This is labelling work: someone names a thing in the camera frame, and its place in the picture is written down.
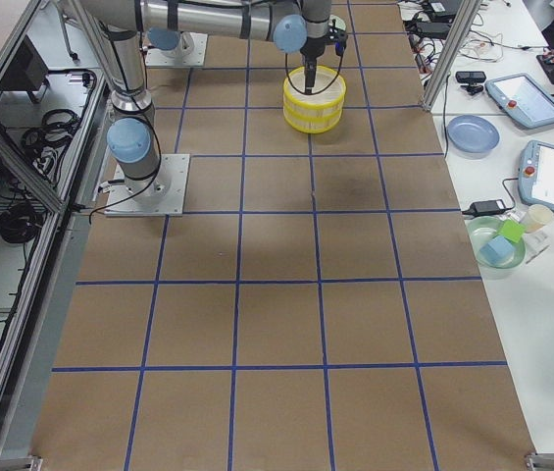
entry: metal mounting plate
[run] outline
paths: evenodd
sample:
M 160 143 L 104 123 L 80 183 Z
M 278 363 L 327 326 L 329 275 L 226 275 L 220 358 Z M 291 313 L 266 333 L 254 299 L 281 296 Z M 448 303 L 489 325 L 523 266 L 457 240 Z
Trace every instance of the metal mounting plate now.
M 187 175 L 189 173 L 189 154 L 163 154 L 159 174 L 172 182 L 168 191 L 143 200 L 129 199 L 105 210 L 107 216 L 146 217 L 146 216 L 180 216 L 185 200 Z M 123 179 L 124 172 L 116 167 L 114 179 Z M 131 196 L 123 184 L 111 188 L 107 204 L 115 204 Z
M 205 65 L 205 54 L 207 52 L 207 34 L 192 32 L 191 38 L 194 41 L 194 50 L 186 56 L 177 58 L 168 57 L 159 49 L 150 49 L 146 56 L 146 66 L 149 69 L 176 69 L 186 67 L 203 67 Z

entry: blue plate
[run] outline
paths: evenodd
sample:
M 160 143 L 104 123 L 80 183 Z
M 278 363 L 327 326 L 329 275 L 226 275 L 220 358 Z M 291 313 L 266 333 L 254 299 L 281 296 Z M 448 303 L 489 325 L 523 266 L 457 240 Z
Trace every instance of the blue plate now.
M 451 141 L 465 152 L 487 152 L 499 143 L 499 131 L 490 121 L 472 115 L 453 118 L 446 127 Z

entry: blue joint cap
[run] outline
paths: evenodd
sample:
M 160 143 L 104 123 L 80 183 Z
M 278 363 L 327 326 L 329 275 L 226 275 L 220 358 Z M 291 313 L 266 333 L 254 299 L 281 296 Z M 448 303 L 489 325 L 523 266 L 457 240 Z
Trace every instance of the blue joint cap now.
M 120 162 L 134 164 L 150 151 L 150 131 L 139 120 L 124 118 L 107 131 L 107 144 Z
M 285 54 L 298 51 L 307 41 L 307 27 L 300 15 L 287 15 L 278 22 L 273 33 L 275 46 Z
M 162 27 L 151 27 L 148 29 L 148 39 L 157 49 L 172 51 L 180 42 L 180 33 Z

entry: blue tape grid line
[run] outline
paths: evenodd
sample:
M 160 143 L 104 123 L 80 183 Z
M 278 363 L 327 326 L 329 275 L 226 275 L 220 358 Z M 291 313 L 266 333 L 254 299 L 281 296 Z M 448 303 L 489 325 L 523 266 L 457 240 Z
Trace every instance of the blue tape grid line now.
M 318 211 L 316 206 L 316 179 L 314 173 L 314 158 L 313 158 L 313 145 L 312 137 L 309 134 L 307 136 L 307 145 L 309 148 L 309 174 L 311 180 L 312 189 L 312 210 L 314 213 L 314 245 L 316 252 L 316 283 L 318 284 L 318 306 L 320 311 L 320 335 L 321 345 L 323 348 L 323 382 L 325 386 L 325 409 L 327 414 L 327 444 L 328 444 L 328 462 L 331 471 L 335 471 L 335 451 L 333 447 L 333 426 L 331 419 L 331 398 L 330 398 L 330 384 L 328 377 L 328 358 L 327 358 L 327 330 L 325 325 L 325 305 L 323 297 L 323 271 L 320 256 L 320 231 L 318 227 Z
M 352 20 L 352 9 L 351 6 L 354 5 L 368 5 L 366 3 L 355 3 L 355 2 L 347 2 L 345 4 L 348 10 L 349 10 L 349 16 L 351 18 L 351 26 L 354 31 L 354 22 Z M 378 3 L 377 5 L 395 5 L 394 2 L 391 3 Z M 182 125 L 184 121 L 184 114 L 187 109 L 243 109 L 244 110 L 244 129 L 243 129 L 243 146 L 242 146 L 242 154 L 241 155 L 230 155 L 230 156 L 210 156 L 210 155 L 199 155 L 199 156 L 192 156 L 192 158 L 195 157 L 241 157 L 241 178 L 240 178 L 240 210 L 239 211 L 205 211 L 205 212 L 191 212 L 188 214 L 231 214 L 231 215 L 238 215 L 239 221 L 238 221 L 238 240 L 237 240 L 237 260 L 236 260 L 236 274 L 235 274 L 235 280 L 234 281 L 228 281 L 228 280 L 222 280 L 222 281 L 164 281 L 161 280 L 161 269 L 163 265 L 163 258 L 164 258 L 164 252 L 165 252 L 165 244 L 166 244 L 166 237 L 167 237 L 167 231 L 170 222 L 169 217 L 166 217 L 166 221 L 163 227 L 163 233 L 160 243 L 160 249 L 159 249 L 159 256 L 157 261 L 157 269 L 155 274 L 154 280 L 136 280 L 136 281 L 126 281 L 126 280 L 120 280 L 120 281 L 95 281 L 95 282 L 88 282 L 88 281 L 80 281 L 76 284 L 79 286 L 105 286 L 105 285 L 117 285 L 117 286 L 132 286 L 132 285 L 152 285 L 153 286 L 153 292 L 152 292 L 152 298 L 150 303 L 150 310 L 149 310 L 149 316 L 148 316 L 148 322 L 147 322 L 147 328 L 146 328 L 146 335 L 144 339 L 144 345 L 143 345 L 143 351 L 142 351 L 142 359 L 141 364 L 139 366 L 98 366 L 98 367 L 56 367 L 53 368 L 53 372 L 55 373 L 77 373 L 77 372 L 138 372 L 138 382 L 137 382 L 137 389 L 135 393 L 135 400 L 133 405 L 133 411 L 132 411 L 132 418 L 131 418 L 131 424 L 130 424 L 130 431 L 128 436 L 128 442 L 126 445 L 126 458 L 125 458 L 125 471 L 128 471 L 130 467 L 130 459 L 132 454 L 132 448 L 134 443 L 134 435 L 135 430 L 138 422 L 138 415 L 139 415 L 139 405 L 141 400 L 141 393 L 143 389 L 143 381 L 144 376 L 146 372 L 150 371 L 230 371 L 231 372 L 231 386 L 230 386 L 230 411 L 229 411 L 229 429 L 228 429 L 228 461 L 227 461 L 227 471 L 232 471 L 234 467 L 233 463 L 233 442 L 234 442 L 234 420 L 235 420 L 235 387 L 236 387 L 236 372 L 237 371 L 281 371 L 281 370 L 323 370 L 324 372 L 324 384 L 325 384 L 325 401 L 326 401 L 326 414 L 327 414 L 327 446 L 328 446 L 328 454 L 329 454 L 329 461 L 330 461 L 330 467 L 331 471 L 335 471 L 335 457 L 334 457 L 334 449 L 333 449 L 333 438 L 332 438 L 332 424 L 331 424 L 331 409 L 330 409 L 330 387 L 329 387 L 329 374 L 328 372 L 330 370 L 340 370 L 340 369 L 391 369 L 391 368 L 414 368 L 416 370 L 418 384 L 419 384 L 419 392 L 421 395 L 422 400 L 422 408 L 423 413 L 425 417 L 425 422 L 427 426 L 427 432 L 428 432 L 428 442 L 429 442 L 429 448 L 431 452 L 431 458 L 433 461 L 433 466 L 435 471 L 439 471 L 438 463 L 437 463 L 437 457 L 435 452 L 435 445 L 433 441 L 433 434 L 431 430 L 430 421 L 428 419 L 428 407 L 427 407 L 427 400 L 424 390 L 423 381 L 421 378 L 421 369 L 422 368 L 446 368 L 446 367 L 497 367 L 497 366 L 506 366 L 507 363 L 505 361 L 464 361 L 464 362 L 453 362 L 453 361 L 447 361 L 447 362 L 423 362 L 421 363 L 418 359 L 418 352 L 416 350 L 416 341 L 414 332 L 412 329 L 411 324 L 411 318 L 410 318 L 410 312 L 409 312 L 409 303 L 407 300 L 406 292 L 405 292 L 405 283 L 407 282 L 417 282 L 417 281 L 425 281 L 425 282 L 445 282 L 445 281 L 474 281 L 474 280 L 480 280 L 480 277 L 415 277 L 415 278 L 407 278 L 402 276 L 401 266 L 400 266 L 400 260 L 398 256 L 398 249 L 396 244 L 396 238 L 393 230 L 392 225 L 392 215 L 396 213 L 407 213 L 407 212 L 455 212 L 458 211 L 458 208 L 437 208 L 437 209 L 410 209 L 410 210 L 392 210 L 389 209 L 388 204 L 388 197 L 387 197 L 387 191 L 385 188 L 385 182 L 383 179 L 382 174 L 382 168 L 381 168 L 381 159 L 384 157 L 390 157 L 390 156 L 414 156 L 414 157 L 420 157 L 420 156 L 440 156 L 440 152 L 432 152 L 432 153 L 406 153 L 406 154 L 400 154 L 400 153 L 388 153 L 388 154 L 382 154 L 378 152 L 378 142 L 377 142 L 377 136 L 375 134 L 375 127 L 372 117 L 371 110 L 373 109 L 393 109 L 393 108 L 414 108 L 418 107 L 419 105 L 416 104 L 407 104 L 402 106 L 378 106 L 378 107 L 372 107 L 370 106 L 370 100 L 368 97 L 368 91 L 366 89 L 366 82 L 365 82 L 365 74 L 364 70 L 366 69 L 413 69 L 414 66 L 373 66 L 373 67 L 364 67 L 362 66 L 361 62 L 361 56 L 359 52 L 359 46 L 357 43 L 357 36 L 358 35 L 367 35 L 367 34 L 405 34 L 404 32 L 361 32 L 361 33 L 353 33 L 352 38 L 355 43 L 355 51 L 358 58 L 358 66 L 356 67 L 344 67 L 345 70 L 353 69 L 353 70 L 359 70 L 361 77 L 362 77 L 362 83 L 364 87 L 364 95 L 366 99 L 367 106 L 363 107 L 346 107 L 347 109 L 363 109 L 368 111 L 369 115 L 369 121 L 373 136 L 373 141 L 375 145 L 375 154 L 361 154 L 361 156 L 367 156 L 367 157 L 374 157 L 378 161 L 378 171 L 381 178 L 381 186 L 383 191 L 383 198 L 385 207 L 388 208 L 386 210 L 374 210 L 374 211 L 319 211 L 316 207 L 316 200 L 313 198 L 313 210 L 309 212 L 261 212 L 261 211 L 244 211 L 243 210 L 243 195 L 244 195 L 244 173 L 245 173 L 245 160 L 249 155 L 246 154 L 246 139 L 247 139 L 247 124 L 248 124 L 248 110 L 255 110 L 255 109 L 273 109 L 275 107 L 249 107 L 248 106 L 248 96 L 249 96 L 249 77 L 251 73 L 250 68 L 250 44 L 247 46 L 246 51 L 246 67 L 240 67 L 240 68 L 206 68 L 206 69 L 218 69 L 218 70 L 244 70 L 246 72 L 245 75 L 245 104 L 243 107 L 188 107 L 187 106 L 187 96 L 189 93 L 189 87 L 191 85 L 191 76 L 192 72 L 190 70 L 189 76 L 187 79 L 185 94 L 183 98 L 183 104 L 181 107 L 162 107 L 161 109 L 179 109 L 180 110 L 180 120 L 178 125 L 178 133 L 176 136 L 176 144 L 175 144 L 175 152 L 178 150 L 179 142 L 181 139 L 182 134 Z M 279 69 L 279 68 L 252 68 L 252 70 L 259 70 L 259 69 Z M 344 157 L 344 155 L 335 154 L 335 155 L 314 155 L 313 149 L 312 149 L 312 138 L 311 136 L 308 137 L 308 146 L 309 146 L 309 152 L 307 155 L 300 155 L 300 157 L 307 157 L 310 161 L 310 170 L 311 170 L 311 185 L 312 189 L 315 186 L 314 182 L 314 158 L 315 157 Z M 258 155 L 257 157 L 283 157 L 283 155 Z M 319 234 L 319 226 L 318 226 L 318 215 L 319 214 L 367 214 L 367 213 L 379 213 L 379 214 L 385 214 L 388 218 L 389 227 L 390 227 L 390 234 L 391 234 L 391 240 L 392 240 L 392 246 L 394 251 L 394 257 L 397 265 L 398 270 L 398 277 L 396 278 L 369 278 L 369 279 L 347 279 L 347 280 L 331 280 L 331 279 L 323 279 L 322 277 L 322 267 L 321 267 L 321 253 L 320 253 L 320 234 Z M 243 229 L 243 216 L 245 214 L 310 214 L 313 216 L 314 219 L 314 234 L 315 234 L 315 250 L 316 250 L 316 263 L 317 263 L 317 279 L 316 280 L 302 280 L 302 281 L 296 281 L 296 280 L 290 280 L 290 281 L 251 281 L 251 280 L 242 280 L 241 279 L 241 243 L 242 243 L 242 229 Z M 325 316 L 324 316 L 324 306 L 323 306 L 323 284 L 324 283 L 375 283 L 375 282 L 398 282 L 401 287 L 401 293 L 403 297 L 403 303 L 405 308 L 405 315 L 408 323 L 408 331 L 410 336 L 410 342 L 412 346 L 412 353 L 414 357 L 413 362 L 403 362 L 403 363 L 372 363 L 372 364 L 330 364 L 328 362 L 327 358 L 327 338 L 326 338 L 326 328 L 325 328 Z M 235 303 L 234 303 L 234 326 L 233 326 L 233 347 L 232 347 L 232 353 L 231 353 L 231 365 L 147 365 L 147 357 L 148 357 L 148 348 L 150 343 L 150 335 L 152 332 L 152 326 L 154 322 L 154 315 L 155 315 L 155 307 L 157 302 L 157 294 L 158 294 L 158 288 L 161 285 L 191 285 L 191 284 L 231 284 L 235 285 Z M 239 321 L 239 292 L 240 287 L 242 285 L 253 285 L 253 284 L 316 284 L 318 286 L 318 297 L 319 297 L 319 306 L 320 306 L 320 325 L 321 325 L 321 341 L 322 341 L 322 349 L 323 349 L 323 363 L 322 364 L 310 364 L 310 365 L 238 365 L 237 364 L 237 332 L 238 332 L 238 321 Z
M 244 111 L 244 130 L 242 136 L 242 156 L 241 156 L 241 178 L 239 182 L 239 218 L 237 226 L 237 259 L 235 266 L 235 307 L 233 315 L 233 342 L 231 362 L 233 368 L 237 367 L 237 339 L 239 327 L 239 297 L 240 297 L 240 280 L 241 280 L 241 242 L 243 231 L 243 211 L 244 211 L 244 182 L 246 174 L 246 140 L 248 131 L 248 91 L 250 81 L 250 41 L 246 45 L 246 83 L 244 92 L 244 103 L 246 110 Z M 233 470 L 234 460 L 234 437 L 235 437 L 235 398 L 236 398 L 237 372 L 236 369 L 230 374 L 230 406 L 228 417 L 228 460 L 227 471 Z
M 189 87 L 191 85 L 191 77 L 193 70 L 189 70 L 187 76 L 187 84 L 185 85 L 185 94 L 183 97 L 183 109 L 180 111 L 180 117 L 178 120 L 178 130 L 176 133 L 176 142 L 174 153 L 178 152 L 178 146 L 180 143 L 180 136 L 182 134 L 182 124 L 184 118 L 184 107 L 187 104 L 187 96 L 189 95 Z M 159 290 L 159 279 L 161 277 L 161 267 L 163 266 L 163 257 L 166 248 L 166 238 L 168 235 L 168 225 L 170 223 L 170 216 L 166 216 L 163 225 L 163 232 L 161 234 L 161 243 L 159 245 L 159 256 L 157 258 L 157 270 L 155 272 L 155 279 L 152 288 L 152 299 L 150 301 L 150 312 L 148 313 L 148 323 L 146 325 L 146 335 L 143 343 L 143 352 L 141 355 L 141 365 L 139 367 L 139 378 L 137 380 L 137 391 L 135 393 L 135 402 L 132 409 L 132 417 L 130 419 L 130 431 L 128 433 L 128 443 L 126 444 L 126 457 L 124 462 L 124 470 L 129 471 L 130 469 L 130 459 L 132 456 L 132 446 L 135 437 L 135 429 L 137 426 L 137 420 L 139 417 L 139 405 L 141 402 L 141 391 L 143 389 L 143 380 L 146 373 L 146 365 L 148 362 L 148 348 L 150 347 L 150 335 L 152 333 L 152 325 L 155 315 L 155 307 L 157 305 L 157 293 Z
M 389 66 L 342 66 L 343 71 L 359 71 L 360 69 L 364 70 L 380 70 L 380 69 L 416 69 L 415 65 L 409 66 L 399 66 L 399 65 L 389 65 Z M 207 66 L 202 67 L 201 71 L 245 71 L 245 67 L 241 66 Z M 253 66 L 250 71 L 282 71 L 283 66 Z
M 380 152 L 377 154 L 359 154 L 356 152 L 349 152 L 344 154 L 314 154 L 314 158 L 340 158 L 340 159 L 349 159 L 349 158 L 356 158 L 356 157 L 381 157 L 381 158 L 388 158 L 388 157 L 401 157 L 401 158 L 409 158 L 409 157 L 442 157 L 444 155 L 444 152 L 409 152 L 409 153 L 400 153 L 400 152 Z M 203 157 L 209 157 L 209 158 L 219 158 L 219 159 L 230 159 L 230 158 L 241 158 L 241 154 L 221 154 L 221 155 L 214 155 L 214 154 L 191 154 L 192 159 L 196 158 L 203 158 Z M 283 158 L 283 157 L 301 157 L 301 158 L 307 158 L 307 154 L 301 155 L 301 154 L 246 154 L 244 157 L 252 157 L 253 159 L 257 158 Z
M 347 4 L 348 4 L 347 7 L 348 7 L 349 16 L 351 17 L 351 27 L 353 28 L 353 30 L 355 30 L 355 25 L 353 23 L 353 14 L 352 14 L 353 12 L 352 12 L 352 8 L 351 8 L 351 5 L 350 5 L 350 1 L 347 1 Z M 358 64 L 361 66 L 362 65 L 362 58 L 361 58 L 361 54 L 360 54 L 357 35 L 353 36 L 353 42 L 355 43 L 355 52 L 357 54 Z M 364 98 L 365 98 L 366 103 L 370 105 L 370 98 L 369 98 L 368 89 L 367 89 L 367 86 L 366 86 L 366 74 L 364 74 L 364 70 L 361 69 L 361 68 L 360 68 L 360 74 L 361 74 L 361 78 L 362 78 L 362 85 L 363 85 L 363 88 L 364 88 Z M 377 139 L 377 134 L 375 133 L 375 122 L 373 120 L 373 113 L 370 109 L 368 110 L 368 118 L 369 118 L 369 121 L 370 121 L 371 133 L 373 135 L 373 144 L 375 146 L 375 152 L 378 153 L 378 139 Z M 383 200 L 385 202 L 385 207 L 389 208 L 390 207 L 389 197 L 388 197 L 388 194 L 387 194 L 387 188 L 386 188 L 386 184 L 385 184 L 385 178 L 383 176 L 381 161 L 379 159 L 378 159 L 378 171 L 379 171 L 379 176 L 380 176 L 380 179 L 381 179 L 381 187 L 382 187 L 382 190 L 383 190 Z M 393 247 L 393 251 L 394 251 L 394 260 L 396 262 L 396 269 L 398 271 L 398 276 L 401 279 L 401 280 L 399 280 L 399 285 L 400 285 L 400 288 L 401 288 L 401 296 L 403 298 L 403 307 L 405 309 L 405 318 L 406 318 L 406 321 L 407 321 L 407 328 L 408 328 L 408 333 L 409 333 L 409 337 L 410 337 L 410 344 L 411 344 L 411 347 L 412 347 L 412 354 L 414 356 L 416 379 L 417 379 L 417 382 L 418 382 L 419 394 L 420 394 L 420 397 L 421 397 L 423 417 L 425 419 L 425 427 L 427 429 L 427 438 L 428 438 L 428 443 L 429 443 L 429 451 L 430 451 L 430 454 L 431 454 L 431 461 L 433 463 L 434 471 L 439 471 L 439 465 L 438 465 L 438 461 L 437 461 L 437 453 L 436 453 L 436 450 L 435 450 L 435 442 L 434 442 L 434 439 L 433 439 L 433 431 L 431 429 L 431 423 L 430 423 L 429 415 L 428 415 L 428 405 L 427 405 L 427 398 L 426 398 L 426 395 L 425 395 L 425 386 L 423 384 L 423 377 L 421 375 L 421 368 L 418 364 L 419 360 L 418 360 L 418 351 L 416 349 L 416 339 L 415 339 L 414 330 L 413 330 L 413 327 L 412 327 L 412 320 L 411 320 L 411 316 L 410 316 L 409 302 L 407 300 L 407 293 L 405 291 L 405 283 L 402 280 L 403 272 L 402 272 L 402 268 L 401 268 L 401 261 L 400 261 L 400 257 L 399 257 L 399 253 L 398 253 L 398 243 L 396 241 L 396 234 L 394 232 L 394 225 L 393 225 L 393 221 L 392 221 L 392 213 L 391 212 L 387 213 L 387 222 L 388 222 L 388 225 L 389 225 L 390 238 L 391 238 L 391 241 L 392 241 L 392 247 Z
M 287 370 L 387 370 L 396 368 L 485 368 L 508 366 L 505 360 L 433 361 L 403 363 L 343 363 L 318 365 L 150 365 L 150 366 L 57 366 L 53 373 L 148 372 L 148 371 L 287 371 Z
M 481 277 L 384 277 L 384 278 L 348 278 L 321 279 L 321 283 L 392 283 L 392 282 L 471 282 Z M 98 280 L 76 282 L 79 287 L 107 287 L 125 285 L 312 285 L 317 280 Z

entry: green cube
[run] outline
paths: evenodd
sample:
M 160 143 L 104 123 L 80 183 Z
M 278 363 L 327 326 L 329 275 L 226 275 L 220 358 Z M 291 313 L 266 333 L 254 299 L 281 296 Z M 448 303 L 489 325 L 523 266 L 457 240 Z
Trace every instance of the green cube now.
M 506 220 L 501 227 L 499 228 L 498 234 L 504 236 L 512 243 L 518 243 L 525 232 L 525 226 L 512 221 L 511 219 Z

